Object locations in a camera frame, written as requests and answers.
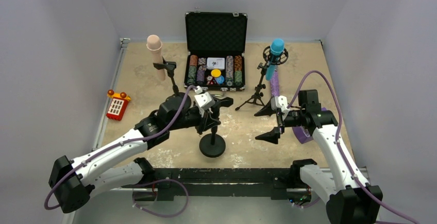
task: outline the blue microphone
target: blue microphone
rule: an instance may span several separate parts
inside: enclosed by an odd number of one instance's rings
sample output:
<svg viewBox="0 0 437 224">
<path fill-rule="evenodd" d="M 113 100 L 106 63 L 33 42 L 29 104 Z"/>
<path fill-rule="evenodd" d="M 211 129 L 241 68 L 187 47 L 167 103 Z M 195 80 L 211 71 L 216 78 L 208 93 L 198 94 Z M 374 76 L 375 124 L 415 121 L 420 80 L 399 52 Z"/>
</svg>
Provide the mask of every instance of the blue microphone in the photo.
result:
<svg viewBox="0 0 437 224">
<path fill-rule="evenodd" d="M 275 39 L 272 42 L 272 45 L 270 46 L 270 55 L 272 55 L 272 62 L 276 62 L 276 60 L 281 57 L 282 52 L 284 51 L 285 45 L 284 45 L 284 40 L 282 39 Z M 265 73 L 265 79 L 267 81 L 270 81 L 270 79 L 273 76 L 273 73 L 276 70 L 277 65 L 270 65 L 267 68 L 267 72 Z"/>
</svg>

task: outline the table surface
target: table surface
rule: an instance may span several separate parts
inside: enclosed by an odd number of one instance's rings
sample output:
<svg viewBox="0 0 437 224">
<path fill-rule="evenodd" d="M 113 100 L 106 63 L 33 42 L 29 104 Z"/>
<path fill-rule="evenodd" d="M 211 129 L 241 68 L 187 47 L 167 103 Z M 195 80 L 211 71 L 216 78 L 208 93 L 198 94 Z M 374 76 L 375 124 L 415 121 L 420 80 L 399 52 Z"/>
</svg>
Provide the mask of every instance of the table surface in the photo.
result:
<svg viewBox="0 0 437 224">
<path fill-rule="evenodd" d="M 153 167 L 188 167 L 188 168 L 262 168 L 290 167 L 294 160 L 314 159 L 320 167 L 328 167 L 322 151 L 315 141 L 301 144 L 291 128 L 285 130 L 278 145 L 255 140 L 259 134 L 271 131 L 276 125 L 276 118 L 254 117 L 260 106 L 246 104 L 239 111 L 235 107 L 249 99 L 258 84 L 260 70 L 257 66 L 262 59 L 262 52 L 269 43 L 247 43 L 245 51 L 246 89 L 243 92 L 227 92 L 226 96 L 234 99 L 230 108 L 221 108 L 218 134 L 226 141 L 226 151 L 218 158 L 207 158 L 199 150 L 202 137 L 195 128 L 172 131 L 170 138 L 150 151 L 138 154 L 121 162 L 126 165 L 137 157 L 147 158 Z M 278 69 L 280 94 L 291 100 L 302 77 L 310 70 L 322 72 L 332 84 L 325 56 L 319 42 L 286 43 L 289 59 Z M 175 61 L 175 81 L 179 90 L 184 92 L 183 77 L 187 60 L 186 43 L 164 43 L 162 55 L 167 61 Z M 152 67 L 152 57 L 145 42 L 129 43 L 123 60 L 116 92 L 126 92 L 132 101 L 121 121 L 108 120 L 102 146 L 119 138 L 131 129 L 151 111 L 158 109 L 165 99 L 172 95 L 169 77 L 159 81 L 156 70 Z M 270 98 L 270 85 L 264 80 L 267 89 L 263 90 L 263 101 Z M 316 74 L 310 75 L 302 89 L 317 89 L 322 106 L 331 110 L 338 117 L 334 101 L 324 80 Z M 352 154 L 346 128 L 342 127 L 343 140 Z"/>
</svg>

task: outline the open case lid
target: open case lid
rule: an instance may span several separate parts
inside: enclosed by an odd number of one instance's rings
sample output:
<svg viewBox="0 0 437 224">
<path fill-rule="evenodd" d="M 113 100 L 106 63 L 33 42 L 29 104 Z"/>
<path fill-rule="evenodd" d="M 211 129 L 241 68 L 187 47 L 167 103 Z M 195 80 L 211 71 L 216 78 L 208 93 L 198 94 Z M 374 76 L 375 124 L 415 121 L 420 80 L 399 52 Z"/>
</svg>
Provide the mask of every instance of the open case lid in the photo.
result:
<svg viewBox="0 0 437 224">
<path fill-rule="evenodd" d="M 191 53 L 234 54 L 246 46 L 247 14 L 187 12 L 187 47 Z"/>
</svg>

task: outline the yellow toy piece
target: yellow toy piece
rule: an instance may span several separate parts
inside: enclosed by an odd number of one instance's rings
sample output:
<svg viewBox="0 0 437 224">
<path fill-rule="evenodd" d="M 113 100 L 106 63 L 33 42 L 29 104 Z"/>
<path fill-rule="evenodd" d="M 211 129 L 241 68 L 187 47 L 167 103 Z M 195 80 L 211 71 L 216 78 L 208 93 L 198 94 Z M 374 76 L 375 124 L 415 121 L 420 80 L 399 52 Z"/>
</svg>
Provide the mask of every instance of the yellow toy piece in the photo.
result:
<svg viewBox="0 0 437 224">
<path fill-rule="evenodd" d="M 108 90 L 108 97 L 109 98 L 120 98 L 120 99 L 125 99 L 127 101 L 130 101 L 131 98 L 125 93 L 125 92 L 121 92 L 121 93 L 116 93 L 114 92 L 114 90 L 110 89 Z"/>
<path fill-rule="evenodd" d="M 211 71 L 211 76 L 212 77 L 219 77 L 221 75 L 222 75 L 222 72 L 220 70 L 218 70 L 218 69 L 215 69 L 215 70 Z"/>
</svg>

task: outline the white label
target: white label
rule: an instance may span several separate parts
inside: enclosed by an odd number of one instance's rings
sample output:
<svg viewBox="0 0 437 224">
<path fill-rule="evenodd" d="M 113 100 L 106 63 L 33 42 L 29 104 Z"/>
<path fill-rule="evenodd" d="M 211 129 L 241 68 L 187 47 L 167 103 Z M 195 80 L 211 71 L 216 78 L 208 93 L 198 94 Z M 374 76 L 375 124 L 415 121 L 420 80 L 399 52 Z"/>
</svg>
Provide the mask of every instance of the white label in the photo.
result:
<svg viewBox="0 0 437 224">
<path fill-rule="evenodd" d="M 224 70 L 225 58 L 207 58 L 206 68 L 209 70 L 213 70 L 215 68 L 218 68 L 219 70 Z"/>
</svg>

